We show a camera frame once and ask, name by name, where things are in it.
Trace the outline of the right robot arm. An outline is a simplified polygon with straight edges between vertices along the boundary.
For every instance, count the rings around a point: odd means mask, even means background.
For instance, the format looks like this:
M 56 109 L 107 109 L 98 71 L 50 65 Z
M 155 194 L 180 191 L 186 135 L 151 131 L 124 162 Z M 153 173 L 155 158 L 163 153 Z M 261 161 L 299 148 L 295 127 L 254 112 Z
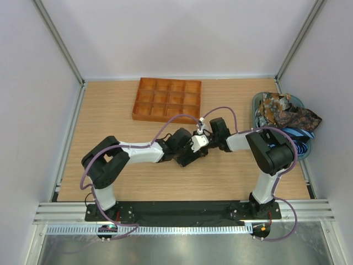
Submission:
M 225 152 L 250 150 L 260 169 L 254 190 L 249 194 L 249 214 L 260 219 L 267 216 L 275 202 L 280 176 L 295 162 L 295 149 L 278 130 L 261 129 L 231 134 L 223 118 L 210 121 L 209 147 Z

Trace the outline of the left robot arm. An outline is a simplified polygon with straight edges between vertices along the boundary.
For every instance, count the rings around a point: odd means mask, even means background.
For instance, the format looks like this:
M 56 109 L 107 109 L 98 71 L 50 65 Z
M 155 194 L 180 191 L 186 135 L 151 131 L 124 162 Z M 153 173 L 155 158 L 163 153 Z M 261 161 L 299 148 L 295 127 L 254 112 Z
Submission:
M 152 143 L 129 144 L 114 136 L 106 137 L 82 159 L 85 173 L 92 181 L 98 215 L 105 221 L 117 218 L 113 183 L 127 165 L 175 160 L 180 167 L 186 167 L 206 156 L 203 148 L 208 144 L 208 137 L 201 130 L 191 134 L 184 128 Z

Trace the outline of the orange compartment tray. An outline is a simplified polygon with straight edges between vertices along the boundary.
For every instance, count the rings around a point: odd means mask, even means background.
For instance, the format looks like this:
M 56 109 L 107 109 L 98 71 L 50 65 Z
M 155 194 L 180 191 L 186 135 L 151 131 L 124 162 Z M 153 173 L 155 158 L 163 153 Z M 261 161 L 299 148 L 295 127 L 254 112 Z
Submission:
M 202 82 L 198 80 L 140 78 L 132 119 L 192 124 L 186 116 L 200 117 Z

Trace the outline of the mustard floral tie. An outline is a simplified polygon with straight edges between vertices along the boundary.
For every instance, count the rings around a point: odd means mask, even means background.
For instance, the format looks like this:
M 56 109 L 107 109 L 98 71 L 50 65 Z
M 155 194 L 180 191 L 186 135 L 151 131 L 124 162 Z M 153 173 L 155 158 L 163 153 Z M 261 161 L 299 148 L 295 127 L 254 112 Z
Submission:
M 288 93 L 279 94 L 262 92 L 259 107 L 255 111 L 255 125 L 257 127 L 274 125 L 282 129 L 286 127 L 280 117 L 282 112 L 289 111 L 291 95 Z

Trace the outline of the dark brown paisley tie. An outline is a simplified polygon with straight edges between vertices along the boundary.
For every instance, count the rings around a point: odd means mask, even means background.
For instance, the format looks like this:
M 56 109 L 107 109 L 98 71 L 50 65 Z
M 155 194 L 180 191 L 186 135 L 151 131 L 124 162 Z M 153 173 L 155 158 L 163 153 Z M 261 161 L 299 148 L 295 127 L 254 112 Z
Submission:
M 289 109 L 275 113 L 274 120 L 278 128 L 296 128 L 310 133 L 322 122 L 322 118 L 316 113 L 301 107 L 295 107 L 294 112 Z

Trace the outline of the blue striped tie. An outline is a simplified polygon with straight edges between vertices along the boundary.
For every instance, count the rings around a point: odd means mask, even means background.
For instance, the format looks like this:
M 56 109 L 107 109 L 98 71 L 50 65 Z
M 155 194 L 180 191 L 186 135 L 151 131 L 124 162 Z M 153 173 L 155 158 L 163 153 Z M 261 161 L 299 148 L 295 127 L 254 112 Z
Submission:
M 285 132 L 295 143 L 298 159 L 304 160 L 308 157 L 311 152 L 311 140 L 315 138 L 315 134 L 299 128 L 286 127 L 281 130 Z

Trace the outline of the teal plastic basket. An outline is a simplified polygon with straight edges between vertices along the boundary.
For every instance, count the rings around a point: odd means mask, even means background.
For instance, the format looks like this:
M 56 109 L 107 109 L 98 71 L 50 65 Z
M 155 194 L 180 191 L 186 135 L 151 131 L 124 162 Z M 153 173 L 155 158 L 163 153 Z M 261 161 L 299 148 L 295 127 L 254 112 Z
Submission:
M 260 102 L 262 100 L 263 100 L 263 92 L 256 94 L 252 99 L 252 127 L 253 128 L 258 128 L 258 125 L 256 123 L 256 110 L 259 109 Z M 295 96 L 291 96 L 290 103 L 292 103 L 295 107 L 304 108 L 304 104 L 301 102 L 299 98 Z M 310 139 L 305 140 L 302 151 L 298 153 L 298 160 L 301 161 L 307 158 L 311 152 L 311 149 L 312 149 L 311 140 Z

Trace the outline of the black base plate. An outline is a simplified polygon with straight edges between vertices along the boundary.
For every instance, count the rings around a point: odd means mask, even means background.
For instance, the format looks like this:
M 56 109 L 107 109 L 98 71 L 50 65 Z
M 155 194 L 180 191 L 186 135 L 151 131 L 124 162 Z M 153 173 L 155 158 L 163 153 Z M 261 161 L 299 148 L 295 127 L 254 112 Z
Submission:
M 282 218 L 279 204 L 256 213 L 248 201 L 188 201 L 188 202 L 118 202 L 105 214 L 123 224 L 143 227 L 226 227 L 242 226 L 253 220 L 265 223 L 264 236 L 270 232 L 271 221 Z

